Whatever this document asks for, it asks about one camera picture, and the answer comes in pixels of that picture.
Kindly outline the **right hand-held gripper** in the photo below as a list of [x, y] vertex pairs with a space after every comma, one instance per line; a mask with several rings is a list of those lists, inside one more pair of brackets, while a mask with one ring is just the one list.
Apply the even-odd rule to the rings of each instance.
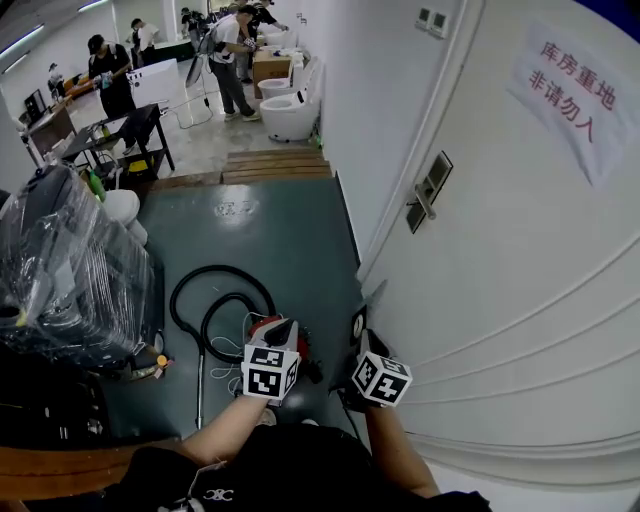
[[391, 352], [376, 333], [365, 328], [360, 337], [359, 356], [351, 360], [339, 386], [346, 407], [396, 407], [413, 381], [410, 368], [390, 359]]

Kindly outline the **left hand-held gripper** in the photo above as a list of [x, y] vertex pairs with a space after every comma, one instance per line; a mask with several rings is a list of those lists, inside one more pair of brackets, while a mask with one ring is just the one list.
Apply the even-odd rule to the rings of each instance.
[[301, 358], [294, 352], [298, 338], [296, 320], [265, 319], [249, 330], [241, 363], [245, 396], [265, 398], [274, 407], [282, 405], [298, 377]]

